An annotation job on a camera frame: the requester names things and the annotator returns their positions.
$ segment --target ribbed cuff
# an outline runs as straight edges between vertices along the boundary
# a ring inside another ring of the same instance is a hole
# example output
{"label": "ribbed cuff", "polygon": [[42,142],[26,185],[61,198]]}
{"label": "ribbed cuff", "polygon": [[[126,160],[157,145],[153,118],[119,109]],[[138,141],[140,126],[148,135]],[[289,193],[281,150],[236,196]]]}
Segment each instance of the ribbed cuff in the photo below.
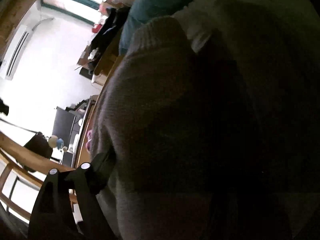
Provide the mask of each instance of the ribbed cuff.
{"label": "ribbed cuff", "polygon": [[189,41],[179,22],[170,17],[155,18],[143,25],[133,35],[128,53],[167,46],[189,47]]}

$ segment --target white wall air conditioner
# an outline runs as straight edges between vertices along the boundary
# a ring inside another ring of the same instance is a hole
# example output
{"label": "white wall air conditioner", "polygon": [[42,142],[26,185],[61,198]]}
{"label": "white wall air conditioner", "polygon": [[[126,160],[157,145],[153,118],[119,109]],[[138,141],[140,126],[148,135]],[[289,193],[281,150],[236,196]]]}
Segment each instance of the white wall air conditioner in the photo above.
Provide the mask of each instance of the white wall air conditioner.
{"label": "white wall air conditioner", "polygon": [[0,66],[0,77],[2,79],[12,80],[32,33],[33,31],[25,25],[20,25],[17,29]]}

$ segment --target teal fabric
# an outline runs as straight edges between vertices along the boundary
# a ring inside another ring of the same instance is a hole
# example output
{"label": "teal fabric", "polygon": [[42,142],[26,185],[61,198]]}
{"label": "teal fabric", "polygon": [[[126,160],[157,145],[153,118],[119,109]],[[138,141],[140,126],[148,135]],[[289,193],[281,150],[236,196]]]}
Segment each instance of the teal fabric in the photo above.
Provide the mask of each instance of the teal fabric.
{"label": "teal fabric", "polygon": [[122,30],[119,54],[125,54],[135,30],[152,18],[172,15],[192,0],[135,0]]}

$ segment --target black strap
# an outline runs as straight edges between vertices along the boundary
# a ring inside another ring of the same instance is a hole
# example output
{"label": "black strap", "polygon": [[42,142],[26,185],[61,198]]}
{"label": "black strap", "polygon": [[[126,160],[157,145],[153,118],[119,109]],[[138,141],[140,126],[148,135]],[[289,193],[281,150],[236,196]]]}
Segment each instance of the black strap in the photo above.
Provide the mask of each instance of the black strap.
{"label": "black strap", "polygon": [[14,126],[14,127],[18,127],[18,128],[20,128],[20,129],[23,129],[23,130],[28,131],[28,132],[38,133],[37,131],[29,130],[29,129],[23,128],[23,127],[21,127],[21,126],[15,125],[15,124],[13,124],[13,123],[10,123],[10,122],[2,119],[1,117],[0,117],[0,121],[5,122],[5,123],[7,123],[7,124],[9,124],[9,125],[12,125],[12,126]]}

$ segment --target plush toy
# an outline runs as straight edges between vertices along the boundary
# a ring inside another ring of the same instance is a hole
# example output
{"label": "plush toy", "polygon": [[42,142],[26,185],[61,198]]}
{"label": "plush toy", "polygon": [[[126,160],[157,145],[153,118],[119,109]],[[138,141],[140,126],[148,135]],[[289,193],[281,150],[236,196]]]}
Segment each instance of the plush toy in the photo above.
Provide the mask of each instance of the plush toy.
{"label": "plush toy", "polygon": [[58,150],[63,150],[64,152],[68,150],[67,146],[64,146],[64,141],[55,135],[50,136],[48,139],[48,144],[52,149],[57,148]]}

